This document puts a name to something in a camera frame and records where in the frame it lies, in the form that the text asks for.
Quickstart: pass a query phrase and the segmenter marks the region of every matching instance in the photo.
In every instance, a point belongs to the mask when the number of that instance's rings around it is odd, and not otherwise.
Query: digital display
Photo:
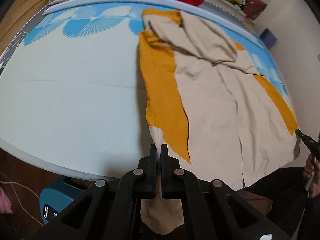
[[[48,221],[56,217],[58,214],[59,213],[55,211],[52,207],[50,207],[48,204],[44,205],[42,215]]]

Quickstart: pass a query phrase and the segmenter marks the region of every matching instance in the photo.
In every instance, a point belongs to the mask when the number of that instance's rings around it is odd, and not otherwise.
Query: wall
[[[304,0],[262,0],[266,10],[256,20],[260,34],[266,27],[278,41],[270,49],[289,90],[298,124],[314,139],[320,129],[320,25]],[[301,144],[300,157],[290,166],[304,166],[309,154]]]

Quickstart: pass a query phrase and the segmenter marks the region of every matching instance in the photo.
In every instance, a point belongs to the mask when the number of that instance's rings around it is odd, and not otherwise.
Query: metal screw
[[[215,179],[212,184],[215,186],[215,187],[222,187],[222,181],[221,180],[218,180],[218,179]]]
[[[103,187],[106,184],[106,182],[104,179],[98,179],[95,184],[97,187]]]
[[[177,174],[177,175],[183,175],[184,174],[184,170],[183,169],[176,169],[174,171],[174,173]]]
[[[133,171],[133,174],[134,175],[141,175],[143,173],[143,170],[142,169],[135,169],[134,171]]]

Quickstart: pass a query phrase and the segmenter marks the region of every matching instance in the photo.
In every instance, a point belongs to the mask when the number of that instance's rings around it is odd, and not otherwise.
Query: white cable
[[[24,207],[22,206],[22,204],[21,204],[21,202],[20,202],[20,199],[19,199],[19,197],[18,197],[18,194],[17,194],[16,190],[14,189],[13,184],[22,186],[22,187],[30,190],[34,195],[37,196],[37,198],[39,198],[39,196],[38,196],[33,190],[31,190],[30,188],[28,188],[28,187],[26,187],[26,186],[24,186],[24,185],[22,185],[22,184],[19,184],[19,183],[17,183],[17,182],[12,182],[12,181],[7,177],[7,175],[5,175],[4,173],[2,173],[1,171],[0,171],[0,174],[2,174],[3,176],[5,176],[6,179],[9,180],[9,182],[2,182],[2,181],[0,181],[0,183],[3,183],[3,184],[11,184],[11,187],[12,187],[14,193],[16,194],[16,197],[17,197],[17,199],[18,199],[18,201],[19,201],[19,204],[20,204],[21,208],[22,208],[30,217],[32,217],[35,221],[37,221],[41,226],[44,226],[44,225],[43,225],[42,223],[40,223],[36,218],[34,218],[27,210],[24,209]]]

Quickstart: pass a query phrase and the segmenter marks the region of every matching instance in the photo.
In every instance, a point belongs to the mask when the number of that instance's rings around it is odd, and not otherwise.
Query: purple object
[[[273,33],[268,28],[266,28],[260,34],[260,39],[263,41],[267,49],[271,49],[271,47],[275,45],[277,42],[277,38],[273,35]]]

